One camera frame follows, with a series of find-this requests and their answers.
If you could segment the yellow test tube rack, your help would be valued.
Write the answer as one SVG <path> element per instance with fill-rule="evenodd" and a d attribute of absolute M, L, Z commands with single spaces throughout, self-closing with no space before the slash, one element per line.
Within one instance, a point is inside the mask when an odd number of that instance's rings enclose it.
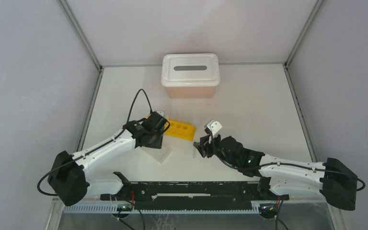
<path fill-rule="evenodd" d="M 167 122 L 164 124 L 163 129 L 156 134 L 156 137 L 161 138 L 163 135 L 168 135 L 175 138 L 193 141 L 195 132 L 196 127 L 189 123 L 167 119 Z"/>

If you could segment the pink plastic bin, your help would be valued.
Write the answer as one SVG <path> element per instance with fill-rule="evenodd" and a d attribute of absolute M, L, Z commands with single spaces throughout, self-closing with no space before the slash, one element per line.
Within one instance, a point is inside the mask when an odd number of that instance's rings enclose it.
<path fill-rule="evenodd" d="M 216 86 L 208 87 L 166 87 L 167 94 L 172 99 L 211 98 L 216 92 Z"/>

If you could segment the white plastic bin lid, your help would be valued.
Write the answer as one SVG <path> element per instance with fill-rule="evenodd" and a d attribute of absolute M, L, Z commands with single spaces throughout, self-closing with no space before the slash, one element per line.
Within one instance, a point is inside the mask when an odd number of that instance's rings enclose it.
<path fill-rule="evenodd" d="M 164 87 L 216 87 L 220 83 L 218 56 L 213 53 L 169 54 L 162 60 Z"/>

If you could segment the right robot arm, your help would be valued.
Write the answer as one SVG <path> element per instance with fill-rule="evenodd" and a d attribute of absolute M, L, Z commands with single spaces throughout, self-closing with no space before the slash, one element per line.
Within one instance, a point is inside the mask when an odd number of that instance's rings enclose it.
<path fill-rule="evenodd" d="M 263 199 L 274 195 L 323 197 L 333 207 L 353 211 L 357 192 L 364 189 L 357 186 L 362 180 L 335 158 L 326 162 L 285 160 L 247 149 L 231 136 L 221 139 L 207 135 L 193 146 L 203 158 L 216 156 L 247 177 L 260 177 L 257 188 Z"/>

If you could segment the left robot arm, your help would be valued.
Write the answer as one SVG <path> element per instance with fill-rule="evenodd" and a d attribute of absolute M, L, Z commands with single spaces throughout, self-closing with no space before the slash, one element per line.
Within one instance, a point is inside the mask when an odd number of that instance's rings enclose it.
<path fill-rule="evenodd" d="M 168 128 L 164 112 L 156 110 L 141 120 L 128 121 L 121 130 L 91 148 L 73 154 L 62 151 L 57 154 L 51 171 L 38 181 L 37 190 L 50 195 L 41 189 L 41 183 L 47 179 L 54 190 L 52 196 L 57 196 L 67 207 L 93 195 L 111 194 L 124 200 L 129 197 L 131 188 L 120 177 L 94 179 L 92 174 L 111 159 L 133 149 L 161 149 Z"/>

